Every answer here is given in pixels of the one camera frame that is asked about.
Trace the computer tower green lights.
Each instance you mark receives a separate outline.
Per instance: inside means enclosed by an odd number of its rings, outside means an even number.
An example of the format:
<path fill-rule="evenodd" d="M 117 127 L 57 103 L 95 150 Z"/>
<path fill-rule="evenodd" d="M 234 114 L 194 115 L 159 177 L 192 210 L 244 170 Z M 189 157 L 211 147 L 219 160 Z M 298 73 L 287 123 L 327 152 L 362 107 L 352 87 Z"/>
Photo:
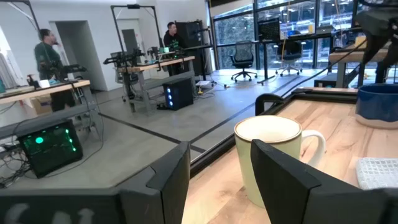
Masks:
<path fill-rule="evenodd" d="M 39 179 L 83 157 L 83 148 L 70 119 L 20 135 L 17 140 Z"/>

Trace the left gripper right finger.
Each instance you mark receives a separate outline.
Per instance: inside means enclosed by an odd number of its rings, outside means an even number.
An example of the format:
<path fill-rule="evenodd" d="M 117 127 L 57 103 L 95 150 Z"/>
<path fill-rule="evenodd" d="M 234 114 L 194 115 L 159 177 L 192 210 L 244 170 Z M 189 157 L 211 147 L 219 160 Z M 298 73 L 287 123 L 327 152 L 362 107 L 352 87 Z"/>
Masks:
<path fill-rule="evenodd" d="M 344 194 L 361 189 L 255 139 L 255 180 L 272 224 L 345 224 Z"/>

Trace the computer tower blue lights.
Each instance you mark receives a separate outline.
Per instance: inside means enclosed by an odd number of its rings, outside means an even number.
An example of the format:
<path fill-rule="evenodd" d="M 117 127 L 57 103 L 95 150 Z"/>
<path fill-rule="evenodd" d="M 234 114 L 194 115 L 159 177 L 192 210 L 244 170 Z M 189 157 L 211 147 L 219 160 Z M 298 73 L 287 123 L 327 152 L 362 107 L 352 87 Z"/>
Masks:
<path fill-rule="evenodd" d="M 165 105 L 177 111 L 193 104 L 193 87 L 190 78 L 181 78 L 164 83 Z"/>

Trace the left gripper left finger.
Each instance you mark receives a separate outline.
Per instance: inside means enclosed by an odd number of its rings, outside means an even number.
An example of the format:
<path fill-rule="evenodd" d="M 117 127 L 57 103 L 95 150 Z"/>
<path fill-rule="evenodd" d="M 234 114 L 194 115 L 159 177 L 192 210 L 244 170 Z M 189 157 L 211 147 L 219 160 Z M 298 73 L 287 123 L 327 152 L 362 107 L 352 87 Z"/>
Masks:
<path fill-rule="evenodd" d="M 190 181 L 190 144 L 178 146 L 119 186 L 122 224 L 181 224 Z"/>

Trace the cream ceramic mug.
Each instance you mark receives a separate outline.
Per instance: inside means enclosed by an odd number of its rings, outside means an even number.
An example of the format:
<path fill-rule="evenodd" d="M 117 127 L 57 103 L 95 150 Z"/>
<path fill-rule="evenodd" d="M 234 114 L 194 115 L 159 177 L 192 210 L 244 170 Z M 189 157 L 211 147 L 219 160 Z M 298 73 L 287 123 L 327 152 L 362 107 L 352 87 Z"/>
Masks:
<path fill-rule="evenodd" d="M 318 138 L 318 146 L 308 165 L 315 167 L 326 151 L 326 140 L 316 130 L 304 130 L 293 119 L 274 115 L 253 116 L 240 121 L 234 127 L 236 149 L 248 199 L 258 207 L 264 208 L 259 187 L 257 186 L 251 162 L 251 142 L 259 139 L 276 149 L 296 158 L 300 158 L 304 139 Z"/>

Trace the cardboard box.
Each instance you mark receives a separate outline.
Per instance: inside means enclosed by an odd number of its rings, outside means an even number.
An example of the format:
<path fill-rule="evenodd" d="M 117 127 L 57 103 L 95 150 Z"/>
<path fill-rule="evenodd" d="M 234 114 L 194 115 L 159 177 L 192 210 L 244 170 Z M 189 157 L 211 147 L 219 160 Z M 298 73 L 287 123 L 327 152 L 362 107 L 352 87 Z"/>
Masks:
<path fill-rule="evenodd" d="M 50 95 L 36 96 L 30 99 L 33 109 L 37 115 L 52 112 L 52 99 Z"/>

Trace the black office chair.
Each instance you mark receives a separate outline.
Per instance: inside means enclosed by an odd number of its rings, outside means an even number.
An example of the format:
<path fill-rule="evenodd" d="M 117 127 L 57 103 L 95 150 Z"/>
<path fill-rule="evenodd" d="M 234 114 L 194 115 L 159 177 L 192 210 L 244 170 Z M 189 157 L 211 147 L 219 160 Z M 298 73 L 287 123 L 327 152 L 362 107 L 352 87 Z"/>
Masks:
<path fill-rule="evenodd" d="M 278 68 L 275 73 L 281 77 L 284 76 L 284 72 L 290 73 L 291 70 L 296 71 L 297 75 L 300 75 L 303 71 L 302 65 L 296 65 L 302 58 L 302 44 L 298 41 L 283 41 L 277 46 L 277 61 L 281 63 L 281 68 Z"/>
<path fill-rule="evenodd" d="M 252 42 L 250 40 L 244 40 L 237 42 L 235 45 L 235 53 L 229 56 L 232 62 L 232 66 L 241 69 L 239 73 L 235 73 L 231 76 L 231 79 L 237 83 L 237 78 L 243 76 L 243 78 L 249 77 L 249 81 L 252 81 L 251 74 L 255 78 L 258 77 L 256 72 L 248 72 L 247 68 L 251 68 L 254 62 L 254 55 L 252 53 Z"/>

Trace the black curved table bracket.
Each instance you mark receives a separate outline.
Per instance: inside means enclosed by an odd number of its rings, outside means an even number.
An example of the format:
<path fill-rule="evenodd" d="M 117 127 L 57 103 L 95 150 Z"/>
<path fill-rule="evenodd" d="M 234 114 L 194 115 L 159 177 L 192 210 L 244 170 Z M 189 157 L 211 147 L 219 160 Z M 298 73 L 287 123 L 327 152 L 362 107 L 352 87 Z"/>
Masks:
<path fill-rule="evenodd" d="M 274 105 L 283 104 L 284 99 L 281 96 L 271 94 L 271 93 L 264 93 L 259 95 L 255 101 L 255 115 L 259 116 L 263 112 L 266 111 L 265 105 L 268 104 L 271 108 Z"/>

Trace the tall black cabinet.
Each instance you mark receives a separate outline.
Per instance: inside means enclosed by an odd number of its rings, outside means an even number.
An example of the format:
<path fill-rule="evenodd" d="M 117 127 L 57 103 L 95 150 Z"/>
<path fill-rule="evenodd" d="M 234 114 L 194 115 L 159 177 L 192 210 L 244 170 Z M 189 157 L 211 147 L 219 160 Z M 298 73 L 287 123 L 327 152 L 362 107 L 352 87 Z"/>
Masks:
<path fill-rule="evenodd" d="M 195 75 L 201 76 L 206 81 L 206 51 L 213 47 L 211 28 L 204 27 L 202 20 L 191 22 L 175 22 L 177 34 L 182 37 L 187 45 L 183 52 L 195 56 L 194 71 Z"/>

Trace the black metal rig frame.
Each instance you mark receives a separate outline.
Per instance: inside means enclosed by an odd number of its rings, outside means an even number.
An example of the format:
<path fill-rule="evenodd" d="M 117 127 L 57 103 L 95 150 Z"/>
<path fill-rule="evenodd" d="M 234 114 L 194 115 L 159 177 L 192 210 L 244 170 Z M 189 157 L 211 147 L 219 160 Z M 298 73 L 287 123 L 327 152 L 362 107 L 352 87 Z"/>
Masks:
<path fill-rule="evenodd" d="M 153 13 L 154 13 L 154 20 L 155 20 L 155 26 L 156 26 L 156 31 L 157 31 L 157 39 L 159 41 L 159 46 L 160 47 L 164 46 L 162 38 L 160 36 L 159 23 L 158 23 L 158 20 L 157 20 L 157 14 L 156 14 L 155 6 L 145 6 L 145 5 L 140 5 L 140 4 L 110 5 L 110 9 L 111 9 L 111 13 L 112 13 L 112 16 L 113 16 L 114 25 L 115 25 L 115 28 L 116 28 L 116 32 L 117 32 L 117 35 L 118 35 L 118 40 L 119 40 L 119 44 L 120 44 L 122 52 L 125 52 L 125 50 L 124 50 L 124 47 L 123 47 L 123 43 L 122 43 L 121 34 L 120 34 L 120 31 L 119 31 L 119 27 L 118 27 L 116 15 L 115 15 L 115 12 L 114 12 L 115 8 L 122 8 L 122 9 L 126 8 L 126 9 L 130 9 L 130 10 L 132 10 L 132 9 L 133 10 L 138 10 L 138 9 L 141 9 L 141 8 L 151 8 L 153 10 Z"/>

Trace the wooden top workbench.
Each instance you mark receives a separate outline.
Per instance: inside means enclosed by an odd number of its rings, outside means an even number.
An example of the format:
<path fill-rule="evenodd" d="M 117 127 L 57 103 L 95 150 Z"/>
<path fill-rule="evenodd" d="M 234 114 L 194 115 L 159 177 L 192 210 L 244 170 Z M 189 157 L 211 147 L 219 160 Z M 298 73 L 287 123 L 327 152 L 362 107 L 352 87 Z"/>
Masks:
<path fill-rule="evenodd" d="M 366 55 L 366 40 L 358 45 L 350 45 L 346 48 L 334 51 L 329 54 L 329 62 L 331 66 L 337 65 L 336 88 L 348 88 L 349 84 L 357 79 L 357 88 L 362 86 L 365 79 L 365 68 L 363 65 L 363 57 Z M 358 63 L 357 66 L 349 73 L 346 73 L 349 63 Z"/>
<path fill-rule="evenodd" d="M 115 67 L 114 69 L 116 70 L 117 74 L 127 75 L 128 78 L 130 77 L 131 74 L 136 74 L 137 75 L 137 79 L 138 79 L 137 82 L 138 82 L 138 85 L 139 85 L 139 89 L 136 92 L 136 97 L 134 99 L 130 99 L 130 96 L 129 96 L 129 91 L 131 93 L 133 93 L 133 89 L 131 88 L 131 84 L 127 83 L 127 81 L 123 81 L 123 83 L 126 86 L 125 87 L 126 98 L 127 98 L 128 102 L 131 104 L 132 111 L 133 112 L 136 111 L 135 104 L 142 104 L 146 108 L 146 113 L 149 114 L 152 111 L 152 105 L 151 105 L 150 101 L 158 98 L 159 96 L 161 96 L 161 94 L 150 96 L 149 95 L 149 90 L 157 88 L 157 87 L 160 87 L 164 83 L 173 82 L 175 80 L 188 79 L 189 78 L 190 79 L 190 86 L 192 87 L 192 92 L 194 94 L 196 94 L 197 91 L 196 91 L 196 88 L 195 88 L 195 72 L 193 70 L 193 62 L 192 62 L 192 60 L 194 58 L 195 58 L 194 56 L 189 56 L 189 57 L 183 57 L 183 58 L 180 58 L 180 59 L 167 59 L 167 60 L 163 60 L 161 62 L 156 62 L 156 63 L 148 64 L 148 65 L 140 65 L 140 66 L 137 66 L 137 67 L 128 67 L 127 65 L 125 65 L 124 67 Z M 155 69 L 155 68 L 162 69 L 163 67 L 166 67 L 168 65 L 184 63 L 184 62 L 188 62 L 189 63 L 189 69 L 190 70 L 187 71 L 187 72 L 180 73 L 178 75 L 174 75 L 174 76 L 171 76 L 171 77 L 153 78 L 153 79 L 150 79 L 148 82 L 144 78 L 144 72 L 146 70 Z"/>
<path fill-rule="evenodd" d="M 99 107 L 90 90 L 90 82 L 88 80 L 78 80 L 77 82 L 61 83 L 53 85 L 49 88 L 39 88 L 37 90 L 25 91 L 16 95 L 7 95 L 0 98 L 0 105 L 6 103 L 17 102 L 24 99 L 36 98 L 42 95 L 58 93 L 65 90 L 75 90 L 80 88 L 83 92 L 83 103 L 61 111 L 50 114 L 37 116 L 31 119 L 25 119 L 18 123 L 9 124 L 0 127 L 0 144 L 5 143 L 6 139 L 13 140 L 19 135 L 25 135 L 61 123 L 69 118 L 77 115 L 89 113 L 90 127 L 94 126 L 99 139 L 103 140 L 104 124 L 99 115 Z"/>

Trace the person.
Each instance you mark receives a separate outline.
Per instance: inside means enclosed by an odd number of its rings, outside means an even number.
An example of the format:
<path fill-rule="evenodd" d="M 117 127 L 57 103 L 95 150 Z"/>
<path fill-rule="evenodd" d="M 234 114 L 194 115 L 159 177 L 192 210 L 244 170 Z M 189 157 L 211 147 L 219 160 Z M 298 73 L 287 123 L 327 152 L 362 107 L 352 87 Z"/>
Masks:
<path fill-rule="evenodd" d="M 57 80 L 57 72 L 63 67 L 59 53 L 53 49 L 58 42 L 49 29 L 40 29 L 39 34 L 41 42 L 34 47 L 34 56 L 40 80 Z M 70 90 L 51 93 L 50 97 L 53 112 L 64 110 L 66 105 L 69 107 L 76 105 Z"/>
<path fill-rule="evenodd" d="M 186 48 L 186 44 L 183 38 L 177 34 L 177 26 L 174 22 L 169 22 L 167 24 L 168 31 L 165 32 L 164 35 L 164 44 L 166 47 L 176 49 L 184 49 Z"/>

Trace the blue cup beige base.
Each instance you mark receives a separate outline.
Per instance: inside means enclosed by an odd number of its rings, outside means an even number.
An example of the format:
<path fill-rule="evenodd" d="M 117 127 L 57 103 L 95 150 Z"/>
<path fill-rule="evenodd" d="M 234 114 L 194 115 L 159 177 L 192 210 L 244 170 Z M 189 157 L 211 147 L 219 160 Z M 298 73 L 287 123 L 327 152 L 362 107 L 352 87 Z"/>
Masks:
<path fill-rule="evenodd" d="M 398 129 L 398 84 L 371 84 L 358 89 L 356 121 L 372 128 Z"/>

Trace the black standing desk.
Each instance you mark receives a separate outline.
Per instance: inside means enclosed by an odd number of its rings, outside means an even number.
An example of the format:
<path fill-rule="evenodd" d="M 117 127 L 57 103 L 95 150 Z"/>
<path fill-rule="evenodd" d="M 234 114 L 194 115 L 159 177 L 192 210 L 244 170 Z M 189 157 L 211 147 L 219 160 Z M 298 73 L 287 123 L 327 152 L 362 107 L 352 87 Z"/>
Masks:
<path fill-rule="evenodd" d="M 349 28 L 349 29 L 340 29 L 340 31 L 343 32 L 359 32 L 361 30 L 360 27 L 354 27 L 354 28 Z M 296 35 L 294 37 L 287 37 L 285 40 L 289 41 L 299 41 L 299 40 L 312 40 L 312 39 L 330 39 L 330 50 L 333 46 L 333 37 L 334 33 L 331 32 L 329 34 L 302 34 L 302 35 Z M 279 43 L 280 40 L 278 39 L 265 39 L 265 40 L 255 40 L 252 41 L 253 44 L 262 44 L 264 47 L 264 79 L 261 81 L 258 81 L 258 84 L 263 85 L 265 81 L 269 80 L 268 73 L 267 73 L 267 51 L 266 51 L 266 45 L 270 43 Z"/>

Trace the black perforated panel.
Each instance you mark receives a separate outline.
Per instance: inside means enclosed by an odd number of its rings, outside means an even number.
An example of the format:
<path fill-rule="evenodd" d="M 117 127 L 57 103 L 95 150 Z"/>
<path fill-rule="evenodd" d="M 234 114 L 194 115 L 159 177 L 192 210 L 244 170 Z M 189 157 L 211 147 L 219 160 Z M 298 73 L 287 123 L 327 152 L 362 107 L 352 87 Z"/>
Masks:
<path fill-rule="evenodd" d="M 280 20 L 273 18 L 258 22 L 259 40 L 265 41 L 279 41 L 280 40 Z"/>

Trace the white waffle cloth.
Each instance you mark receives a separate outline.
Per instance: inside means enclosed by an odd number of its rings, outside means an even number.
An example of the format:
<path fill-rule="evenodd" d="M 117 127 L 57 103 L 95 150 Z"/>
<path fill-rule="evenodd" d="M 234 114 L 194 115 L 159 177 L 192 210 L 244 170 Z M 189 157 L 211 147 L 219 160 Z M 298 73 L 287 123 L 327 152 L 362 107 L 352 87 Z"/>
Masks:
<path fill-rule="evenodd" d="M 356 162 L 356 176 L 363 190 L 398 188 L 398 159 L 365 157 Z"/>

